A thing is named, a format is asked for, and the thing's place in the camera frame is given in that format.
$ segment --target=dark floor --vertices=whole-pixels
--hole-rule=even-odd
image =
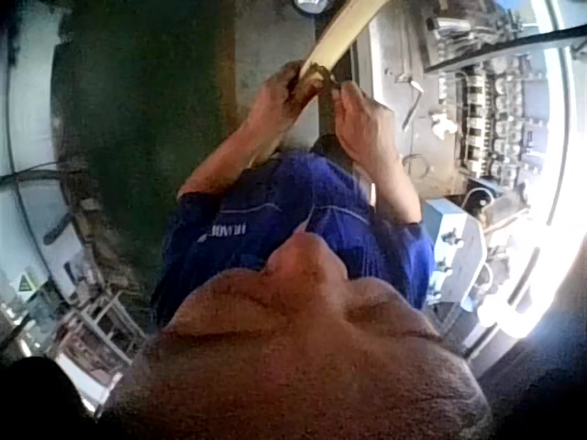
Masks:
[[[175,194],[247,113],[262,81],[314,46],[290,0],[94,0],[64,24],[65,124],[148,296]],[[291,142],[318,136],[317,106]]]

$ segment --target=man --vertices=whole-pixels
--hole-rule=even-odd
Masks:
[[[100,425],[136,438],[469,437],[486,402],[420,308],[433,268],[394,116],[333,91],[342,148],[373,210],[327,159],[272,154],[316,93],[291,63],[178,194],[153,297],[161,333]]]

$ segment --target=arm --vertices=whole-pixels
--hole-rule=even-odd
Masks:
[[[183,184],[187,193],[222,194],[240,174],[265,161],[316,95],[315,82],[298,83],[301,62],[286,64],[259,90],[249,117]]]
[[[342,148],[371,176],[383,211],[398,224],[422,221],[420,200],[395,147],[395,114],[364,95],[354,82],[332,97]]]

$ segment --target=blue shirt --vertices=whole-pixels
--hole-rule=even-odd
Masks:
[[[156,323],[166,325],[190,292],[217,273],[261,270],[303,222],[342,259],[351,280],[379,278],[413,307],[423,306],[435,265],[424,228],[381,218],[353,177],[327,159],[295,152],[245,171],[221,197],[182,197],[152,297]]]

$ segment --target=hand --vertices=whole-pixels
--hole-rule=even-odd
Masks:
[[[281,140],[320,88],[298,81],[301,67],[301,61],[286,64],[257,93],[245,126],[265,144]]]
[[[399,163],[395,113],[367,97],[354,82],[332,90],[337,136],[342,148],[371,178],[379,180]]]

